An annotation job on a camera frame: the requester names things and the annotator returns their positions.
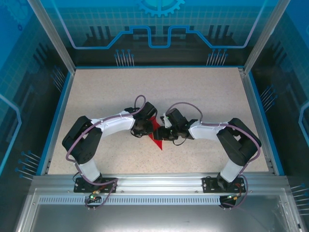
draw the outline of blue wall panel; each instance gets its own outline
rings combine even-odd
[[[0,0],[0,50],[0,231],[10,232],[68,70],[26,0]]]
[[[292,186],[309,184],[308,7],[308,1],[290,2],[252,70]]]
[[[121,49],[132,51],[137,65],[243,65],[276,3],[43,1],[78,66],[126,66]]]

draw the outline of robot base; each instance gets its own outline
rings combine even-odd
[[[218,179],[216,177],[208,176],[202,178],[203,193],[239,193],[239,188],[235,184],[240,184],[241,193],[246,192],[245,183],[241,177],[235,178],[225,191],[218,186]]]
[[[104,183],[104,182],[108,182],[111,180],[114,180],[115,178],[102,178],[102,180],[100,180],[99,183]],[[74,185],[74,192],[82,192],[82,193],[91,193],[95,190],[100,189],[100,193],[109,193],[112,189],[112,185],[113,183],[106,185],[106,186],[96,186],[96,185],[91,185],[88,182],[86,182],[82,177],[78,177],[75,180],[75,185]]]

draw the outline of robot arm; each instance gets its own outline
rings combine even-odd
[[[91,129],[88,134],[76,144],[70,153],[75,158],[79,170],[81,170],[82,174],[89,181],[100,183],[101,173],[96,167],[93,156],[102,138],[123,130],[131,130],[131,133],[136,137],[141,137],[153,132],[152,123],[149,119],[156,113],[155,107],[149,102],[146,102],[140,112],[129,115],[138,109],[139,108],[124,109],[119,113],[119,117],[107,120],[104,120],[104,118],[88,119],[86,116],[82,116],[77,119],[65,136],[62,145],[68,151],[83,131],[97,122],[102,122]]]
[[[250,158],[257,152],[257,147],[250,138],[228,126],[237,127],[248,133],[261,146],[260,140],[238,118],[216,124],[201,123],[197,119],[187,121],[174,108],[164,114],[161,120],[165,126],[154,131],[154,138],[157,140],[173,141],[180,136],[185,139],[210,139],[222,144],[229,157],[227,164],[217,176],[217,184],[223,191],[230,187]]]

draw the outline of red triangle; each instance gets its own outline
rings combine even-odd
[[[158,122],[156,121],[156,118],[155,117],[152,117],[151,119],[151,122],[153,124],[153,128],[154,130],[158,129],[160,127],[160,125],[158,124]],[[156,140],[154,139],[154,136],[153,134],[150,134],[149,137],[154,141],[155,144],[157,144],[157,146],[161,149],[162,149],[162,140]]]

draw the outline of work surface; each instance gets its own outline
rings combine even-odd
[[[139,94],[157,108],[157,118],[172,104],[185,101],[201,109],[204,122],[238,117],[257,134],[237,68],[77,70],[48,173],[76,173],[65,160],[61,142],[78,117],[117,114],[133,107]],[[188,120],[199,118],[191,106],[177,108]],[[104,174],[153,174],[219,172],[228,157],[215,141],[187,140],[181,146],[165,141],[161,151],[148,136],[138,139],[130,131],[121,131],[100,141],[94,159]],[[263,152],[246,171],[268,171]]]

